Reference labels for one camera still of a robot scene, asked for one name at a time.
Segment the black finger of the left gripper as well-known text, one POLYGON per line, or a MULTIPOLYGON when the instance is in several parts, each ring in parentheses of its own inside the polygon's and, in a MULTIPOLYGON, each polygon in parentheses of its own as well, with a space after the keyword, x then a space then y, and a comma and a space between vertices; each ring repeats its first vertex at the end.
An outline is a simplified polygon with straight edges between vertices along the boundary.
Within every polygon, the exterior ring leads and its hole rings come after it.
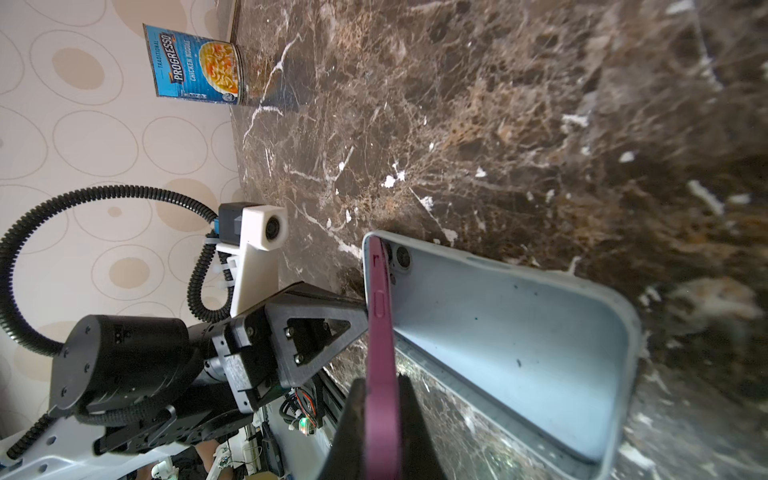
POLYGON ((305 282, 278 292, 263 309, 284 388, 308 382, 368 329, 364 301, 305 282))

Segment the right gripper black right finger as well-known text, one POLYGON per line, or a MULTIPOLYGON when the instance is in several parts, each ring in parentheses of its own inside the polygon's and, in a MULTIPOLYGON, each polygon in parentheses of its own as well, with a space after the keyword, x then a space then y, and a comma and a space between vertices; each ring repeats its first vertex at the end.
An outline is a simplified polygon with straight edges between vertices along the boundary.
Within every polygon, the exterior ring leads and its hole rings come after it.
POLYGON ((398 376, 401 420, 401 478, 445 480, 412 382, 398 376))

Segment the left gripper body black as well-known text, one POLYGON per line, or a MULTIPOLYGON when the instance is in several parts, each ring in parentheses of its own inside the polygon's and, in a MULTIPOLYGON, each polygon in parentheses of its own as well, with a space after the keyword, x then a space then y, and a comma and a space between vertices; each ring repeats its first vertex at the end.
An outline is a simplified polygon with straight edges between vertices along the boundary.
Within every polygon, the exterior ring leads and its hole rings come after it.
POLYGON ((207 370, 219 382, 224 378, 242 414, 255 414, 285 393, 263 308, 216 323, 207 334, 213 348, 207 370))

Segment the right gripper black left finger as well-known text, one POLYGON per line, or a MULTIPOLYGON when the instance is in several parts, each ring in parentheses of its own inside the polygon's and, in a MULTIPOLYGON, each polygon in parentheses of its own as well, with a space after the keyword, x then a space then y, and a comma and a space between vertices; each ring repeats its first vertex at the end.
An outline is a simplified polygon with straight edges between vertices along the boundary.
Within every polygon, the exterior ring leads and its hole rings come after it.
POLYGON ((318 480, 365 479, 366 381, 356 379, 349 391, 336 433, 318 480))

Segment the black phone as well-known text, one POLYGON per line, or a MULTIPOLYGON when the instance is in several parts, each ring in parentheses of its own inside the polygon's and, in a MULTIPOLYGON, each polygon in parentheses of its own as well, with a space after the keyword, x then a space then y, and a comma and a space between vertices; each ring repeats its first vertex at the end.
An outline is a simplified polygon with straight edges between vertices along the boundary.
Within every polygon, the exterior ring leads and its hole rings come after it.
POLYGON ((401 477, 399 382, 391 309, 389 258, 377 236, 367 240, 369 317, 365 398, 365 473, 368 479, 401 477))

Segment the light blue case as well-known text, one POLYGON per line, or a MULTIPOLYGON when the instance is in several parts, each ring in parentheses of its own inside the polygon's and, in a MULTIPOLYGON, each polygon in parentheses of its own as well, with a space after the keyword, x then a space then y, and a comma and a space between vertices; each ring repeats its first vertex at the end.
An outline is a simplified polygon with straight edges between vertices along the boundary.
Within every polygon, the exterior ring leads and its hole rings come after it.
POLYGON ((642 336, 628 300, 385 231, 364 237, 363 265, 401 354, 563 477, 609 477, 642 336))

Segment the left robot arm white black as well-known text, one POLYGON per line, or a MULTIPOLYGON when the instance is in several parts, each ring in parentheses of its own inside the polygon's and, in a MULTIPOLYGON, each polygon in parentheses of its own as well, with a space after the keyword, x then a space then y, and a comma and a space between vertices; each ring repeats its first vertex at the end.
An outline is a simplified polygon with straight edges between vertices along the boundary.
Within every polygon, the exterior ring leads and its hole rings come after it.
POLYGON ((177 318, 89 315, 65 342, 37 332, 21 315, 12 276, 22 247, 47 220, 91 201, 136 198, 183 207, 209 223, 216 213, 170 190, 99 186, 54 197, 30 210, 1 241, 1 325, 20 346, 53 360, 47 413, 8 452, 22 462, 65 418, 100 426, 95 454, 143 454, 174 442, 232 433, 265 404, 310 380, 367 327, 363 303, 298 282, 233 313, 207 308, 204 277, 217 258, 208 234, 187 289, 197 323, 177 318))

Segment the blue tin can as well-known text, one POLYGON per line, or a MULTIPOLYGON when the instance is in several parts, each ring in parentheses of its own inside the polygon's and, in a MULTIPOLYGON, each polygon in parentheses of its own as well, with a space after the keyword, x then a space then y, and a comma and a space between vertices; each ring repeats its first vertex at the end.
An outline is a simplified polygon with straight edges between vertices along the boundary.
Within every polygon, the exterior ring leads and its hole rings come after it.
POLYGON ((242 97, 237 47, 231 43, 143 26, 156 95, 236 105, 242 97))

